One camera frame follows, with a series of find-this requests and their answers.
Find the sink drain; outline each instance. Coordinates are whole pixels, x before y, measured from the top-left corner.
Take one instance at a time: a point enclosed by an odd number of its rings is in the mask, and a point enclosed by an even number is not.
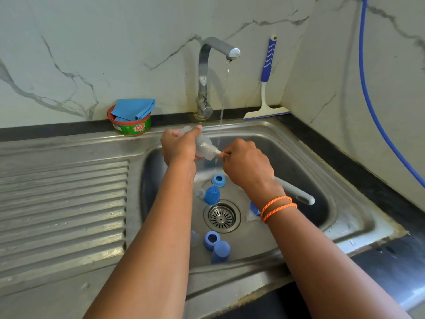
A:
[[[241,223],[241,213],[233,203],[221,200],[211,208],[207,206],[204,220],[210,229],[218,233],[229,233]]]

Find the sink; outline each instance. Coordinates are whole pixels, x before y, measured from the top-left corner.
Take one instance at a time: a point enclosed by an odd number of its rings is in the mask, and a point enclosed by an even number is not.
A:
[[[327,226],[332,222],[330,205],[320,185],[315,181],[309,171],[291,157],[284,145],[260,134],[240,132],[238,134],[224,133],[213,135],[211,140],[215,146],[223,150],[234,139],[242,138],[253,141],[270,160],[275,175],[285,179],[303,191],[310,193],[316,199],[314,205],[306,205],[297,201],[301,212],[316,226]],[[167,170],[160,149],[153,150],[145,163],[145,172],[141,185],[141,214],[142,219],[151,209],[156,194]],[[194,188],[207,189],[212,186],[211,180],[215,174],[223,174],[223,164],[220,159],[208,161],[202,159],[196,162],[196,177]],[[236,186],[227,176],[226,185],[220,189],[220,202],[217,206],[210,206],[198,197],[193,196],[192,230],[201,238],[205,233],[214,230],[220,234],[221,240],[227,241],[231,246],[229,262],[248,259],[249,257],[266,254],[277,248],[267,225],[252,217],[249,209],[250,199],[246,193]],[[210,252],[202,244],[192,246],[190,251],[190,268],[210,265]]]
[[[277,119],[203,126],[220,150],[235,138],[253,141],[277,177],[315,198],[311,206],[295,202],[345,253],[406,234]],[[152,207],[167,169],[165,129],[0,143],[0,317],[82,317]],[[224,174],[219,160],[196,164],[194,188]],[[201,240],[220,232],[230,259],[211,265],[210,252],[193,242],[184,318],[218,314],[293,280],[268,227],[252,220],[246,194],[228,178],[220,193],[216,206],[194,196],[192,230]],[[225,225],[217,227],[217,216]]]

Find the folded cloth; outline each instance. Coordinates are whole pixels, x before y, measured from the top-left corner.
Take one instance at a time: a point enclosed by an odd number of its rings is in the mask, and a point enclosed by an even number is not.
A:
[[[131,122],[144,119],[155,107],[154,99],[119,99],[111,114],[115,121]]]

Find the wall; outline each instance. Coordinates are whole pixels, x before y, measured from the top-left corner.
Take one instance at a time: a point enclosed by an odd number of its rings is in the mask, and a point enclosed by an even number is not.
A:
[[[119,98],[155,98],[154,114],[195,111],[199,40],[211,52],[214,109],[260,104],[268,37],[279,36],[267,100],[278,104],[314,0],[0,0],[0,127],[106,118]]]
[[[317,0],[282,103],[425,210],[425,190],[378,133],[359,81],[360,0]],[[384,129],[425,177],[425,0],[369,0],[364,61]]]

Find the person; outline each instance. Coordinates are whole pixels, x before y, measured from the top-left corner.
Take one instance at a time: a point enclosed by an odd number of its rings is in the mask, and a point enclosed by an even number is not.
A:
[[[161,138],[168,169],[149,216],[84,319],[181,318],[189,272],[195,138],[201,126]],[[220,154],[224,171],[258,208],[285,192],[268,158],[236,139]],[[288,199],[272,203],[263,217]],[[295,206],[266,220],[312,318],[409,318],[373,279]]]

